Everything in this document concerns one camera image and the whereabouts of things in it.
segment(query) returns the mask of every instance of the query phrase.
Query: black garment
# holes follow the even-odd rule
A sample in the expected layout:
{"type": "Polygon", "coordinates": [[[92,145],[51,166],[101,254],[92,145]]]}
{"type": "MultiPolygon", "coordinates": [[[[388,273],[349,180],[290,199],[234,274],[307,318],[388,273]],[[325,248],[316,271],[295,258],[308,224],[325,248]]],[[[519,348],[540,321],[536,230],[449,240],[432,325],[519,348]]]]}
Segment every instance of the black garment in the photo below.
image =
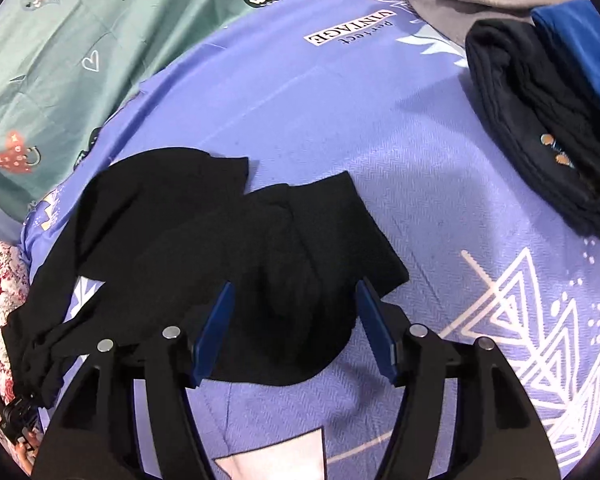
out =
{"type": "Polygon", "coordinates": [[[298,383],[346,345],[356,319],[354,285],[363,276],[383,295],[408,279],[348,173],[267,187],[145,246],[74,320],[39,341],[23,377],[48,406],[76,356],[103,338],[133,349],[166,326],[199,326],[231,281],[235,311],[212,378],[298,383]]]}
{"type": "Polygon", "coordinates": [[[574,231],[600,238],[600,118],[564,82],[535,27],[482,20],[466,54],[493,140],[574,231]],[[558,163],[560,152],[574,168],[558,163]]]}
{"type": "Polygon", "coordinates": [[[161,233],[242,196],[248,173],[246,158],[165,148],[126,158],[94,177],[38,269],[27,301],[2,329],[14,392],[28,393],[50,365],[41,362],[78,276],[103,282],[124,276],[161,233]]]}

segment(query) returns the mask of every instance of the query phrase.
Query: white geometric pattern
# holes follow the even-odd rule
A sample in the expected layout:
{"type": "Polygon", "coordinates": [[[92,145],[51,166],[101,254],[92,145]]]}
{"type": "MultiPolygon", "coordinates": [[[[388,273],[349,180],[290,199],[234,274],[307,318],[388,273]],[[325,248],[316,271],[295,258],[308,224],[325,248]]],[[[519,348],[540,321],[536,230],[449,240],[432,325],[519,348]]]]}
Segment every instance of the white geometric pattern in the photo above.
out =
{"type": "Polygon", "coordinates": [[[397,41],[401,43],[407,43],[412,45],[426,45],[429,46],[421,52],[423,55],[437,54],[439,52],[446,52],[447,54],[455,54],[460,59],[457,60],[454,65],[461,67],[468,67],[469,64],[466,60],[466,54],[464,48],[455,44],[453,41],[448,40],[431,25],[423,25],[418,32],[411,36],[405,36],[404,38],[398,38],[397,41]]]}
{"type": "Polygon", "coordinates": [[[48,220],[41,222],[40,227],[43,231],[48,231],[58,220],[58,212],[56,211],[56,205],[58,204],[58,189],[54,189],[47,196],[45,196],[40,203],[45,202],[47,206],[44,209],[48,220]]]}
{"type": "Polygon", "coordinates": [[[487,291],[440,337],[456,332],[473,342],[491,337],[516,371],[544,424],[560,467],[589,449],[600,414],[600,352],[578,387],[580,336],[574,298],[563,295],[542,309],[536,268],[528,248],[496,280],[467,252],[462,257],[487,291]]]}
{"type": "Polygon", "coordinates": [[[75,283],[74,287],[74,296],[77,300],[77,304],[74,305],[69,312],[67,313],[65,321],[73,319],[80,309],[83,307],[87,301],[91,299],[91,297],[96,293],[96,291],[100,288],[100,282],[95,280],[90,280],[89,278],[85,278],[84,276],[80,276],[75,283]]]}

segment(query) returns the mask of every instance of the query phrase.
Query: silver bolt head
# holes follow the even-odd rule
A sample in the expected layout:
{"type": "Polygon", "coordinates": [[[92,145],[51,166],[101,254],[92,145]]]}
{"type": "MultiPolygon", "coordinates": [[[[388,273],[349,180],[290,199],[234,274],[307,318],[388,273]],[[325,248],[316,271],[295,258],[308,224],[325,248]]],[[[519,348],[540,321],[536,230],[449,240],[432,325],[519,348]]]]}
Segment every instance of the silver bolt head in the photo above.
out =
{"type": "Polygon", "coordinates": [[[98,352],[108,352],[113,348],[113,341],[111,339],[103,339],[98,343],[98,352]]]}
{"type": "Polygon", "coordinates": [[[478,346],[483,350],[493,350],[496,348],[496,343],[493,342],[493,339],[488,337],[481,337],[478,339],[478,346]]]}
{"type": "Polygon", "coordinates": [[[162,331],[162,337],[165,339],[176,339],[180,335],[180,327],[168,326],[162,331]]]}
{"type": "Polygon", "coordinates": [[[414,337],[424,337],[429,333],[429,329],[424,325],[416,323],[409,327],[409,333],[414,337]]]}

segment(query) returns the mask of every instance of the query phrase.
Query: bed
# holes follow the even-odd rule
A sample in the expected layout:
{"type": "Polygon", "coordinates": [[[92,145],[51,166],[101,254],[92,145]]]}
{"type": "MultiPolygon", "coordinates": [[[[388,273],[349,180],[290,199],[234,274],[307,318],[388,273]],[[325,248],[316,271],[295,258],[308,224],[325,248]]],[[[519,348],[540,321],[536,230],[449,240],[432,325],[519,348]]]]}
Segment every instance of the bed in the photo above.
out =
{"type": "MultiPolygon", "coordinates": [[[[577,237],[524,185],[473,104],[462,49],[405,1],[284,0],[140,84],[29,214],[21,247],[31,276],[90,178],[134,153],[191,146],[247,155],[250,190],[347,170],[411,273],[387,299],[441,336],[494,338],[538,409],[562,474],[573,468],[568,478],[586,478],[576,464],[600,441],[600,243],[577,237]],[[319,35],[372,15],[365,33],[319,35]]],[[[68,318],[98,286],[78,280],[68,318]]],[[[188,394],[216,476],[232,480],[278,478],[275,467],[308,460],[315,479],[372,479],[401,396],[378,374],[360,326],[305,383],[205,381],[188,394]],[[253,467],[267,461],[270,470],[253,467]]],[[[448,462],[452,383],[446,396],[432,474],[448,462]]],[[[142,464],[159,476],[141,381],[134,407],[142,464]]],[[[52,415],[42,412],[43,423],[52,415]]]]}

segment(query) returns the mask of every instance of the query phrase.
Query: green bedsheet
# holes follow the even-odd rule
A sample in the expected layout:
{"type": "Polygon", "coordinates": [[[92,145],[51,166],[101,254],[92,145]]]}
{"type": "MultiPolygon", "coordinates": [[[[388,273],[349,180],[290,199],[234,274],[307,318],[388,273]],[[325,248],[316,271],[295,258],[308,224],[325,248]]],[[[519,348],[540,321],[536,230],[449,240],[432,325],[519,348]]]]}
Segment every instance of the green bedsheet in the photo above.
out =
{"type": "Polygon", "coordinates": [[[88,154],[97,129],[139,82],[219,27],[275,1],[5,0],[0,207],[23,219],[88,154]]]}

